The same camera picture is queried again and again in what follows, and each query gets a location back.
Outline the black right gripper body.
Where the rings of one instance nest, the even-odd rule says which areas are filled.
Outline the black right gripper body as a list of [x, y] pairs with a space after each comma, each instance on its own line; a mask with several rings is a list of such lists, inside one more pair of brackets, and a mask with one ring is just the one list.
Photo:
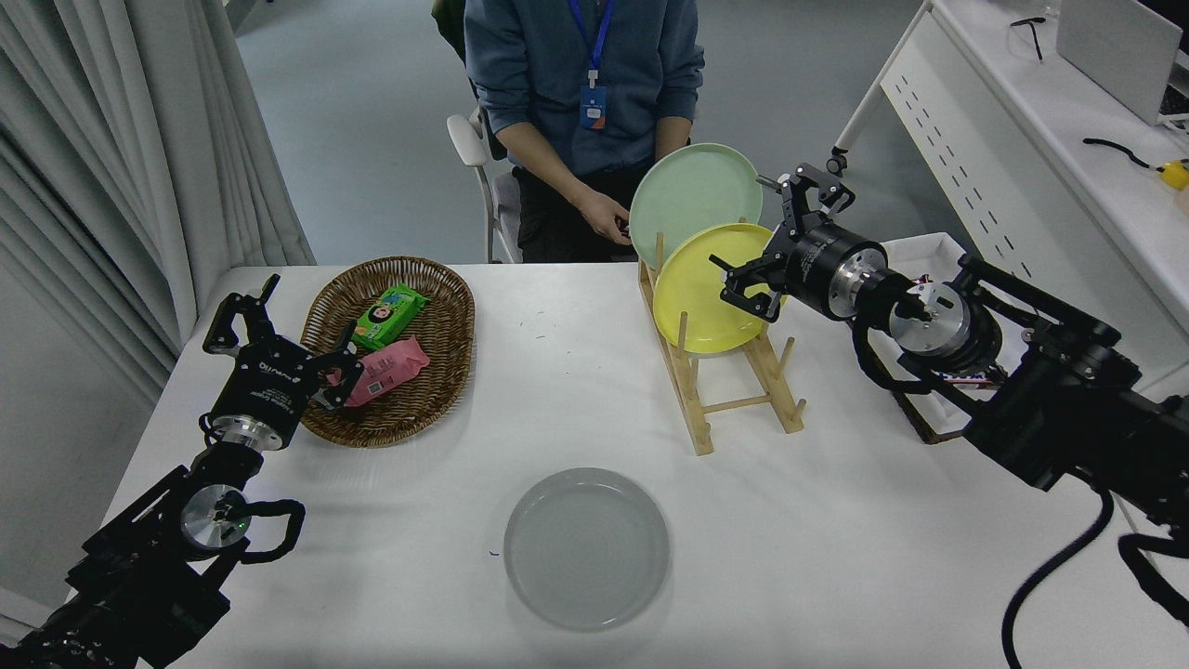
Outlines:
[[776, 255], [776, 278], [769, 280], [769, 316], [780, 313], [784, 296], [803, 301], [825, 317], [854, 317], [857, 309], [836, 276], [850, 258], [861, 254], [861, 236], [838, 225], [810, 226], [789, 219], [776, 226], [769, 242]]

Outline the person's right hand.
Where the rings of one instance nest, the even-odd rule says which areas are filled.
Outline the person's right hand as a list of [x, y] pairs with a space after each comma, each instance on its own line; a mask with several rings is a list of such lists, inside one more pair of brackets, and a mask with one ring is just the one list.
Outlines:
[[633, 245], [629, 234], [630, 212], [604, 193], [586, 185], [578, 187], [572, 204], [594, 233], [618, 245]]

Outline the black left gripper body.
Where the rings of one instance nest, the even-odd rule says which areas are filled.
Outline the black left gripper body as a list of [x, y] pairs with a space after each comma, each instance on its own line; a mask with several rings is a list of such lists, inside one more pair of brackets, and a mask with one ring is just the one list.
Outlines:
[[243, 346], [214, 403], [213, 423], [243, 416], [271, 429], [295, 429], [317, 387], [312, 359], [306, 348], [287, 337]]

